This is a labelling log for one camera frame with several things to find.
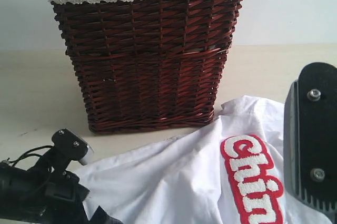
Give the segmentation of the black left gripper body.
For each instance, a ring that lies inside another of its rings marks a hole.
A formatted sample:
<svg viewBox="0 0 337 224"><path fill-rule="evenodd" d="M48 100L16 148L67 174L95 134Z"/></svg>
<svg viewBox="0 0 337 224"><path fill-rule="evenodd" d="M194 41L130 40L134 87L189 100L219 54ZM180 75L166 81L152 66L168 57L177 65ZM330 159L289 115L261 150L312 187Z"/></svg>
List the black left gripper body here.
<svg viewBox="0 0 337 224"><path fill-rule="evenodd" d="M81 165L88 165L94 156L91 146L69 129L60 129L52 136L54 147L65 157L78 161Z"/></svg>

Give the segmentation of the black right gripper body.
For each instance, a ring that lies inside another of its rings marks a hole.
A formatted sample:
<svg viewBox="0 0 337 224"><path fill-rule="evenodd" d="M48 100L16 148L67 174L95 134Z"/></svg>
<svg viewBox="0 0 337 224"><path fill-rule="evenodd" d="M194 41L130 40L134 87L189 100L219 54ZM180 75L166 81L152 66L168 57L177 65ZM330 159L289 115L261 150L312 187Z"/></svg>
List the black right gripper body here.
<svg viewBox="0 0 337 224"><path fill-rule="evenodd" d="M336 216L336 67L306 65L284 105L284 185L304 205Z"/></svg>

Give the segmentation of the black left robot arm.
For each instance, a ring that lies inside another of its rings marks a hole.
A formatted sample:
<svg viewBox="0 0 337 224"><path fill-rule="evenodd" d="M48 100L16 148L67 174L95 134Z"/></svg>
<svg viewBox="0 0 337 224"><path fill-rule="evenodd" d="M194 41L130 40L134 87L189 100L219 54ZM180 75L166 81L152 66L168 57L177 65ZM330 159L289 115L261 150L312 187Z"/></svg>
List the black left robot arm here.
<svg viewBox="0 0 337 224"><path fill-rule="evenodd" d="M52 136L52 145L1 161L1 219L27 223L120 223L97 207L88 217L83 202L89 190L68 171L72 161L87 165L90 145L68 129Z"/></svg>

